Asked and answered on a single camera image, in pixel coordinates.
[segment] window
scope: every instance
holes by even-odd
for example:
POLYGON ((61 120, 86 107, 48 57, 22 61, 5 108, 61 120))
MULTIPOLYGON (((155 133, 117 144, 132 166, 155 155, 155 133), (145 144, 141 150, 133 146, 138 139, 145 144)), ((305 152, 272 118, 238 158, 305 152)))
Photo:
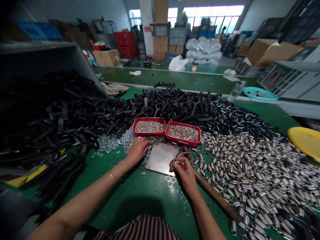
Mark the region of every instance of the window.
POLYGON ((134 25, 138 25, 138 29, 142 30, 140 29, 140 25, 142 24, 140 9, 130 10, 129 15, 130 15, 132 27, 134 25))
POLYGON ((178 8, 168 9, 168 22, 171 22, 171 26, 174 27, 178 16, 178 8))
POLYGON ((216 33, 219 34, 224 26, 227 27, 225 33, 233 33, 243 8, 244 5, 192 7, 184 8, 183 11, 188 17, 191 29, 193 26, 200 26, 203 18, 210 18, 210 25, 217 25, 216 33))

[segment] person's right hand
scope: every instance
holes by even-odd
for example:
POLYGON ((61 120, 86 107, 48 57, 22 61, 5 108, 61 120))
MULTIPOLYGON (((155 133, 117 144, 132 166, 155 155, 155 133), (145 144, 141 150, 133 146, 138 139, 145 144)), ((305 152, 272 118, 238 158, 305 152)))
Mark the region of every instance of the person's right hand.
POLYGON ((194 176, 193 167, 191 166, 191 163, 186 157, 180 157, 176 158, 175 160, 181 160, 180 164, 173 163, 173 167, 170 168, 170 172, 177 171, 181 181, 182 185, 187 192, 187 194, 191 197, 191 199, 194 200, 194 198, 198 197, 200 195, 196 177, 194 176))

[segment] small bowl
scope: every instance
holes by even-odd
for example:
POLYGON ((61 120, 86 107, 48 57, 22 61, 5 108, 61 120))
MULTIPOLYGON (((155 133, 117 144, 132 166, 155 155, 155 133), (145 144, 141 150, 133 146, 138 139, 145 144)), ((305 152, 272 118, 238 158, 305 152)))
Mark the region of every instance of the small bowl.
POLYGON ((145 62, 143 62, 143 65, 145 67, 151 67, 151 62, 145 61, 145 62))

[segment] red crate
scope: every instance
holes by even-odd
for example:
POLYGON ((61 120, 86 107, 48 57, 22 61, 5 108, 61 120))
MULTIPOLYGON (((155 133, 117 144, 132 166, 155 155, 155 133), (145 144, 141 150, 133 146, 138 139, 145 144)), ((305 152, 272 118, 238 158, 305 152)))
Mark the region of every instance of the red crate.
POLYGON ((122 58, 135 58, 138 56, 137 47, 119 47, 122 58))
POLYGON ((114 32, 113 34, 119 47, 131 47, 136 45, 133 32, 114 32))
POLYGON ((162 136, 164 134, 164 129, 166 128, 166 121, 162 120, 161 118, 137 118, 136 120, 134 120, 133 122, 133 126, 132 126, 132 131, 135 135, 137 136, 145 136, 145 135, 151 135, 151 136, 162 136), (162 132, 150 132, 150 133, 141 133, 141 132, 136 132, 136 126, 137 123, 139 121, 155 121, 155 122, 161 122, 163 123, 163 131, 162 132))
POLYGON ((167 128, 166 128, 164 134, 166 135, 166 140, 173 141, 173 142, 176 142, 176 143, 182 143, 182 144, 188 145, 190 147, 196 147, 201 142, 201 130, 200 130, 200 128, 198 128, 196 126, 184 124, 184 123, 178 123, 178 122, 169 121, 168 124, 167 124, 167 128), (198 130, 198 141, 197 142, 193 142, 193 141, 189 141, 189 140, 185 140, 185 139, 181 139, 181 138, 175 138, 175 137, 171 137, 171 136, 167 135, 167 131, 169 129, 169 125, 186 126, 186 127, 192 127, 192 128, 197 129, 198 130))

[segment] bracelet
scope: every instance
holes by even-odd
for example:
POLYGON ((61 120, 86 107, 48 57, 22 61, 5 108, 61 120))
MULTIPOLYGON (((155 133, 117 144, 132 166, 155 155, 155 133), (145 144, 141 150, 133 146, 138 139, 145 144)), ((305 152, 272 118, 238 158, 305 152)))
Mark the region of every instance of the bracelet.
POLYGON ((111 168, 111 169, 109 170, 109 172, 108 172, 108 173, 110 173, 110 177, 112 177, 112 178, 113 178, 114 180, 116 180, 116 181, 122 180, 122 178, 118 179, 118 178, 115 178, 114 176, 112 176, 111 170, 112 170, 112 168, 111 168))

